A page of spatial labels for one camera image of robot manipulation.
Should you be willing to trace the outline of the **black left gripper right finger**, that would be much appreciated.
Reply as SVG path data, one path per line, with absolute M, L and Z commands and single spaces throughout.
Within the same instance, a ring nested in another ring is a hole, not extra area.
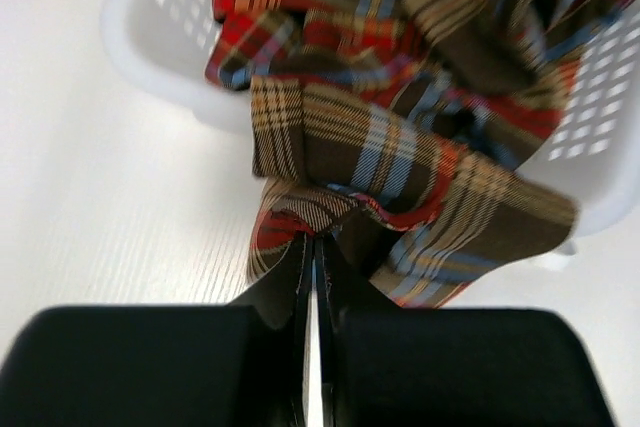
M 361 268 L 333 228 L 315 239 L 321 382 L 328 426 L 610 426 L 582 342 L 536 309 L 424 308 L 488 271 L 446 266 L 430 227 L 376 244 Z

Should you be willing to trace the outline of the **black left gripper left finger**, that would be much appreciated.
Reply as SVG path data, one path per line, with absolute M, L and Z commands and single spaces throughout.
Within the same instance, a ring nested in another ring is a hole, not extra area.
M 60 306 L 1 368 L 5 426 L 301 426 L 312 241 L 233 301 Z

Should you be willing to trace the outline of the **red plaid shirt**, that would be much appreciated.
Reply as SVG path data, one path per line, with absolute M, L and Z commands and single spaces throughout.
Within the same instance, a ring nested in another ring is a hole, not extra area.
M 331 236 L 403 307 L 552 251 L 576 203 L 518 168 L 634 0 L 212 0 L 206 78 L 248 91 L 265 180 L 247 274 Z

